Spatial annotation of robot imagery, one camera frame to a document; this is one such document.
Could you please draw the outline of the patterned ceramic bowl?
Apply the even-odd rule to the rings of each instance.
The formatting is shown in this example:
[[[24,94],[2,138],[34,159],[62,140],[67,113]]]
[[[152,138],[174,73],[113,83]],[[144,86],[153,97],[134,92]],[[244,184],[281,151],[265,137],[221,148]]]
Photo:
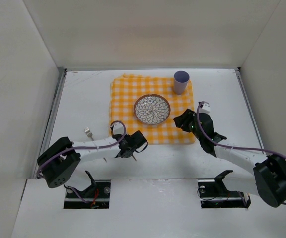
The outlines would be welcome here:
[[[136,119],[146,125],[159,125],[170,116],[170,103],[161,95],[146,94],[139,97],[133,106]]]

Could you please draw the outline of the silver fork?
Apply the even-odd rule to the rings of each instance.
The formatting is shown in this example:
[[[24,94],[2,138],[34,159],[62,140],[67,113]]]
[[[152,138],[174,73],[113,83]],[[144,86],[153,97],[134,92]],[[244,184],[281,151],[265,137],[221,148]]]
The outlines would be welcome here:
[[[92,141],[94,140],[93,134],[92,134],[92,132],[90,131],[90,129],[89,129],[88,127],[86,127],[86,128],[84,129],[84,132],[85,132],[85,134],[86,134],[86,136],[87,136],[88,138],[90,138]]]

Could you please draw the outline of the lilac plastic cup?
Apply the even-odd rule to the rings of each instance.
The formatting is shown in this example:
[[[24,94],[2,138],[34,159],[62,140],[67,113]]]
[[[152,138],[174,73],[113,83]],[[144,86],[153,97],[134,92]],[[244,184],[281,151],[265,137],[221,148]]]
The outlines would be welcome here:
[[[185,71],[177,71],[174,73],[173,79],[174,93],[177,95],[183,94],[190,79],[189,74]]]

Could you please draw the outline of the yellow checkered cloth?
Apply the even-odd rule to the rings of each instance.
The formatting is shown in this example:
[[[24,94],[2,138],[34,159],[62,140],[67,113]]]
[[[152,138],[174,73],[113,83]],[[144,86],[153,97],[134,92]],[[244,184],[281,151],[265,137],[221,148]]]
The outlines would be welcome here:
[[[195,137],[175,126],[174,118],[194,109],[192,82],[181,95],[174,79],[123,74],[110,85],[109,120],[122,121],[129,134],[139,130],[149,144],[192,144]]]

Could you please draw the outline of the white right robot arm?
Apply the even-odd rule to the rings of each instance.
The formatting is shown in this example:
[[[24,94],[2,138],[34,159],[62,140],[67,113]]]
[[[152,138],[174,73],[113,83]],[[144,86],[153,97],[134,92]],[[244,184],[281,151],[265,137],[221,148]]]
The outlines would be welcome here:
[[[209,114],[187,109],[175,117],[175,126],[192,133],[208,154],[227,160],[251,173],[254,182],[246,185],[247,193],[254,193],[271,207],[286,204],[286,160],[274,152],[262,154],[255,148],[241,150],[231,145],[227,137],[215,132]]]

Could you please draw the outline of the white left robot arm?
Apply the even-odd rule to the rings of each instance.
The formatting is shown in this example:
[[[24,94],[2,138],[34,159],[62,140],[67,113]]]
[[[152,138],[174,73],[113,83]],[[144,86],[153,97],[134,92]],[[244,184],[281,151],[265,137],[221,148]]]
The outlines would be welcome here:
[[[72,142],[68,137],[61,137],[37,159],[37,176],[44,178],[48,188],[64,186],[86,198],[94,193],[96,185],[89,170],[81,171],[79,164],[103,158],[129,158],[147,146],[148,141],[140,131],[88,142]]]

